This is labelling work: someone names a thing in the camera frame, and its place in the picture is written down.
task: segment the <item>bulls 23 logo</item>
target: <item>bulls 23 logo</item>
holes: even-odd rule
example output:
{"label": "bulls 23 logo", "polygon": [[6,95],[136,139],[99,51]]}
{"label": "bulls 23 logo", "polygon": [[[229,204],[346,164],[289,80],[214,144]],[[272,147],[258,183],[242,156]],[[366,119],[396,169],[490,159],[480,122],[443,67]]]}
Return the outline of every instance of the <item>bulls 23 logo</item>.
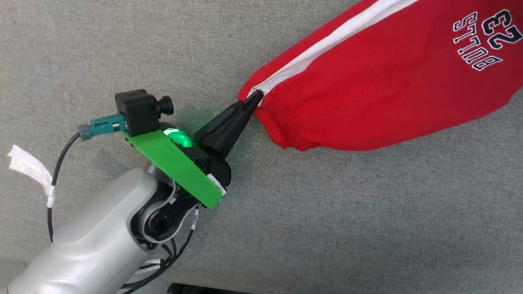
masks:
{"label": "bulls 23 logo", "polygon": [[[462,30],[466,30],[466,32],[454,38],[453,41],[454,44],[464,45],[464,47],[458,50],[458,54],[477,71],[482,71],[493,64],[503,61],[503,59],[490,54],[486,45],[482,46],[478,37],[478,31],[482,31],[488,37],[489,49],[494,50],[494,52],[503,48],[506,44],[514,44],[523,39],[521,31],[516,25],[512,25],[512,15],[506,9],[484,20],[480,28],[477,27],[478,23],[476,22],[477,12],[473,12],[462,20],[455,22],[453,25],[455,32]],[[497,27],[502,27],[505,31],[495,33]]]}

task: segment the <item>gray fabric surface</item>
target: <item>gray fabric surface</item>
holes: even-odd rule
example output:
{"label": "gray fabric surface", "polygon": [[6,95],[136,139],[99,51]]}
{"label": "gray fabric surface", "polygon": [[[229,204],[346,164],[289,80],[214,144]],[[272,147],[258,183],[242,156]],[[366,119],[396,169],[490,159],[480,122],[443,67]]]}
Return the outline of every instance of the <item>gray fabric surface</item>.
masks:
{"label": "gray fabric surface", "polygon": [[[52,169],[117,92],[170,95],[195,131],[260,66],[352,1],[0,1],[0,153]],[[523,292],[523,95],[372,152],[281,150],[254,119],[225,201],[201,212],[174,281],[253,293]],[[73,146],[54,222],[147,160],[120,135]],[[0,156],[0,256],[48,245],[45,196]]]}

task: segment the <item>white stripe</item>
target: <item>white stripe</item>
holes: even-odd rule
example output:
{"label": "white stripe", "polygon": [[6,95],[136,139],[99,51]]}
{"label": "white stripe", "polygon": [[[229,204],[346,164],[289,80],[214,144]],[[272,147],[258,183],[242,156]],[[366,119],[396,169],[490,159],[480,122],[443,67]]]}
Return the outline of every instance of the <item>white stripe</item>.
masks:
{"label": "white stripe", "polygon": [[272,74],[268,79],[254,86],[247,94],[250,96],[256,90],[262,90],[265,94],[269,93],[279,83],[303,72],[316,58],[342,43],[348,38],[361,32],[362,30],[378,23],[386,17],[400,11],[401,9],[413,4],[417,0],[378,0],[369,8],[346,21],[343,25],[333,31],[323,40],[312,45],[305,52],[287,63],[280,70]]}

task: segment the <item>number 23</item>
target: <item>number 23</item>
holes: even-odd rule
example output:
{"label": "number 23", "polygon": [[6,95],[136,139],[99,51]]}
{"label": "number 23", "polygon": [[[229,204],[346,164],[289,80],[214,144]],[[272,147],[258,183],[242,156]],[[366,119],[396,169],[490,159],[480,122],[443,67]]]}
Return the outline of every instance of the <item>number 23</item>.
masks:
{"label": "number 23", "polygon": [[[510,12],[506,9],[501,10],[495,16],[488,18],[483,22],[482,27],[485,35],[492,35],[488,38],[488,43],[493,49],[497,50],[503,48],[502,42],[514,44],[517,41],[523,39],[523,35],[518,30],[516,25],[510,26],[511,23],[512,16],[510,15]],[[503,25],[506,34],[499,32],[493,35],[494,28],[499,25]]]}

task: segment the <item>green mounting plate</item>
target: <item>green mounting plate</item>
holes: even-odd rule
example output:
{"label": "green mounting plate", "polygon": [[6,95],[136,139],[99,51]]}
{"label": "green mounting plate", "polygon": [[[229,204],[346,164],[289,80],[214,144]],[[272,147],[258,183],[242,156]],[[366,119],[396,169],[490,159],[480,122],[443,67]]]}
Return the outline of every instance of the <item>green mounting plate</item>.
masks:
{"label": "green mounting plate", "polygon": [[219,188],[161,130],[134,137],[122,133],[138,151],[207,208],[212,209],[220,201]]}

